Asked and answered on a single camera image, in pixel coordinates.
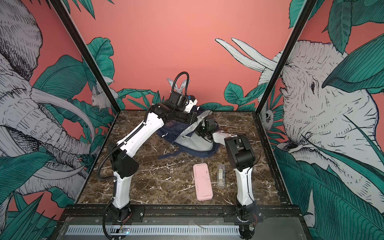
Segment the navy blue student backpack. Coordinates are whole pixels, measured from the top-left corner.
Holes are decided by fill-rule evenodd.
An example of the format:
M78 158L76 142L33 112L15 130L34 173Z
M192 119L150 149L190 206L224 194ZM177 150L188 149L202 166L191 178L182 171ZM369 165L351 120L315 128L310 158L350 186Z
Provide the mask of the navy blue student backpack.
M197 121L193 124L170 121L157 130L158 136L179 148L174 153L159 156L159 160L174 157L183 152L198 158L208 158L218 151L219 144L213 139L207 141L196 134L198 125L205 117L214 117L213 112L200 107L193 107L192 112L197 115Z

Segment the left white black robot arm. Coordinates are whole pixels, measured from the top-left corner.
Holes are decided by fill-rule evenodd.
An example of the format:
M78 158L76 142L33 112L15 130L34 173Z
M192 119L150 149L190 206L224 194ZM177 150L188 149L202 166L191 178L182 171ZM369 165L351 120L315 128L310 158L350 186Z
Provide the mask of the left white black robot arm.
M130 209L130 187L132 177L139 168L134 159L139 148L150 136L170 121L192 124L197 114L192 108L198 100L192 95L172 91L170 97L147 108L143 121L115 145L99 165L98 180L112 179L114 191L106 207L117 222L125 222L132 216Z

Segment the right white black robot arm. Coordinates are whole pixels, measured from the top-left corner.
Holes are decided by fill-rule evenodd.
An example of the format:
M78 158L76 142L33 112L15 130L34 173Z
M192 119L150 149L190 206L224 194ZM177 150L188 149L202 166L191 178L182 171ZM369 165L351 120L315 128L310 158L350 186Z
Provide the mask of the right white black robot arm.
M248 138L219 130L212 115L204 118L196 128L198 136L226 147L230 165L234 168L237 181L237 216L242 222L258 221L257 205L252 188L252 169L256 160Z

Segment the clear plastic small case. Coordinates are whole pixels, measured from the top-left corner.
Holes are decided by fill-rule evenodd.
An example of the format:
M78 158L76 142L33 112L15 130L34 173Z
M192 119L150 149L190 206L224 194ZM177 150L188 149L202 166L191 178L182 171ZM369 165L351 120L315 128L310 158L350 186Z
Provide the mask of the clear plastic small case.
M218 171L217 171L217 185L218 185L218 187L221 187L221 188L225 187L225 182L226 182L225 174L226 174L225 165L220 164L218 166Z

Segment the pink pencil case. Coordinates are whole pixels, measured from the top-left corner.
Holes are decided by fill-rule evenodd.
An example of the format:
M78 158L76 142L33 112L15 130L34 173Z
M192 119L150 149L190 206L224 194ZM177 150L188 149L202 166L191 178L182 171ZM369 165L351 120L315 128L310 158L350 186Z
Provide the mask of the pink pencil case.
M211 200L213 198L213 189L208 165L206 163L195 164L193 171L197 200Z

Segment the left black frame post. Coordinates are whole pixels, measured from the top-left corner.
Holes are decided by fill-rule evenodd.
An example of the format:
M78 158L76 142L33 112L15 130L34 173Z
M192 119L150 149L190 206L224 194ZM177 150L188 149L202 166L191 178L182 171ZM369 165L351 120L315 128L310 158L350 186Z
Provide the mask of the left black frame post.
M65 26L66 30L70 34L72 40L74 41L75 45L77 46L78 50L80 51L82 57L84 58L85 62L87 63L88 67L90 68L92 74L98 81L98 83L101 85L101 88L103 89L104 93L106 94L106 97L112 104L112 109L119 114L121 112L121 108L119 107L115 97L113 97L112 92L109 89L109 86L104 80L104 77L96 64L95 59L93 58L91 52L89 51L84 39L82 38L81 34L79 33L76 25L74 24L73 20L70 17L70 14L68 13L67 8L65 7L64 3L62 1L58 0L50 0L49 1L54 10L56 11L57 15L59 16L60 20L62 21L63 25Z

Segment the black frame post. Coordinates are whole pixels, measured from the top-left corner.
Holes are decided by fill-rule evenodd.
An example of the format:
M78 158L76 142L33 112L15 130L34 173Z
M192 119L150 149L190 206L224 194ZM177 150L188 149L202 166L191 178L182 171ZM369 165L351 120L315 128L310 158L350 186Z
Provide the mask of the black frame post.
M95 59L93 58L91 52L89 51L84 39L82 38L81 34L79 33L76 25L74 24L73 20L70 17L70 14L68 13L67 8L65 7L64 3L62 1L58 0L50 0L49 1L54 10L56 11L57 15L59 16L60 20L62 21L63 25L65 26L66 30L70 34L72 40L74 41L75 45L77 46L78 50L80 51L82 57L84 58L85 62L87 63L88 67L90 68L92 74L98 81L98 83L101 85L101 88L103 89L104 93L106 94L106 97L112 104L112 109L119 114L121 112L121 108L119 107L115 97L113 97L112 92L109 89L109 86L104 80L104 77L96 64Z
M268 96L272 92L276 81L278 80L280 74L282 73L283 67L286 64L288 57L292 53L292 50L293 50L299 36L301 35L301 32L302 32L310 14L311 14L311 12L312 12L316 2L317 2L316 0L307 0L304 2L304 5L303 5L301 12L299 14L299 17L297 19L297 22L294 25L294 28L293 28L291 35L290 35L290 37L286 43L286 46L282 52L282 55L278 61L278 64L277 64L275 70L273 71L272 77L271 77L271 79L270 79L270 81L266 87L266 90L263 94L261 101L259 102L258 108L256 109L257 115L259 115L261 113L261 111L262 111L262 109L263 109L263 107L267 101Z

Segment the black front mounting rail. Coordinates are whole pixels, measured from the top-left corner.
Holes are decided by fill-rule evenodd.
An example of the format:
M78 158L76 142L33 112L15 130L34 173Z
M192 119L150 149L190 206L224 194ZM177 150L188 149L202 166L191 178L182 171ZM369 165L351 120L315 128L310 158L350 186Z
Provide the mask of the black front mounting rail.
M135 205L116 214L114 210L105 210L103 204L78 204L67 207L59 224L69 218L106 218L108 223L142 223L144 218L223 218L226 223L259 223L267 218L301 217L302 212L295 205L257 205L253 213L245 217L234 205Z

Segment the right black frame post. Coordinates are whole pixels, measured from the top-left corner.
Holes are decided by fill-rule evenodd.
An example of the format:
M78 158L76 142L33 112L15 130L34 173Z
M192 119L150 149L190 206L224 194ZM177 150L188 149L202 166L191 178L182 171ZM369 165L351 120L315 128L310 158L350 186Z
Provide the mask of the right black frame post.
M282 52L282 55L278 61L278 64L277 64L275 70L273 71L272 77L271 77L271 79L270 79L270 81L266 87L266 90L263 94L261 101L259 102L258 108L256 109L257 115L259 115L261 113L261 111L262 111L262 109L263 109L263 107L267 101L268 96L272 92L276 81L278 80L280 74L282 73L283 67L286 64L288 57L292 53L292 50L293 50L299 36L301 35L301 32L302 32L310 14L311 14L311 12L312 12L316 2L317 2L316 0L307 0L304 2L304 5L303 5L301 12L299 14L299 17L297 19L297 22L294 25L294 28L293 28L291 35L290 35L290 37L286 43L286 46Z

